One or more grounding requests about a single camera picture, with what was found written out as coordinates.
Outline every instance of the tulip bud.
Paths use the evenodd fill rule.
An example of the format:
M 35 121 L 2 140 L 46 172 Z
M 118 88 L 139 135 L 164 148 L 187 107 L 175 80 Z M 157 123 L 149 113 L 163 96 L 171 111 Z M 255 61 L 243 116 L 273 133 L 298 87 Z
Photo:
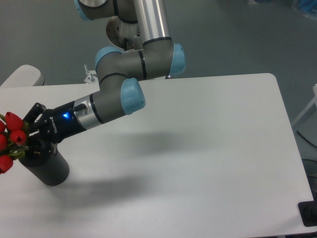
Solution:
M 0 133 L 5 131 L 5 124 L 0 120 Z
M 22 130 L 15 130 L 11 132 L 10 140 L 15 144 L 22 145 L 26 142 L 26 134 Z
M 5 115 L 6 127 L 10 131 L 22 129 L 24 123 L 20 117 L 14 113 L 7 112 Z
M 13 160 L 8 155 L 0 156 L 0 174 L 7 172 L 13 165 Z
M 0 134 L 0 150 L 4 150 L 7 145 L 8 145 L 8 141 L 5 135 Z

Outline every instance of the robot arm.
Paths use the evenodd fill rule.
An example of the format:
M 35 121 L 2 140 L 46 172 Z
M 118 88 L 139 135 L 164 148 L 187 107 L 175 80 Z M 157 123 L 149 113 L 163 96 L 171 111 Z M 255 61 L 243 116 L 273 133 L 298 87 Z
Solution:
M 96 73 L 100 91 L 55 109 L 46 110 L 36 103 L 24 118 L 34 133 L 31 142 L 57 144 L 87 129 L 130 115 L 145 106 L 139 81 L 174 75 L 185 69 L 184 51 L 180 44 L 172 42 L 163 0 L 75 0 L 75 5 L 86 20 L 117 16 L 125 29 L 136 29 L 137 24 L 140 33 L 136 32 L 136 37 L 141 37 L 143 48 L 125 52 L 115 47 L 99 50 Z

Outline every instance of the black cylindrical vase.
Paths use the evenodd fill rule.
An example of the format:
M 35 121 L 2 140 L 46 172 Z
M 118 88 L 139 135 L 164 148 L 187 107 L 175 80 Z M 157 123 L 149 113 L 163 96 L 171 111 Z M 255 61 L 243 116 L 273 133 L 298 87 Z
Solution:
M 20 162 L 49 186 L 59 185 L 67 179 L 69 174 L 69 165 L 58 151 L 52 155 L 39 155 L 32 158 L 24 156 Z

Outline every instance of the black bracket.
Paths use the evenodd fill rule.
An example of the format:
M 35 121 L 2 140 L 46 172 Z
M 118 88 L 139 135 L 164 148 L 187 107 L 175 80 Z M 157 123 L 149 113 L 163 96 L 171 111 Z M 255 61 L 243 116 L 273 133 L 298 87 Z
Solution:
M 305 227 L 317 226 L 317 202 L 300 202 L 298 208 Z

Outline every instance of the black cable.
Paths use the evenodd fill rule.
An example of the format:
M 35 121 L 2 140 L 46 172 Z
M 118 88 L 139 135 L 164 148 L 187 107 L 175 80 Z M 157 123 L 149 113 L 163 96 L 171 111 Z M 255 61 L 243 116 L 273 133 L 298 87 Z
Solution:
M 311 146 L 313 146 L 314 148 L 317 148 L 316 145 L 312 144 L 309 140 L 307 140 L 299 131 L 296 131 L 297 134 L 304 140 L 306 141 L 308 144 L 310 144 Z

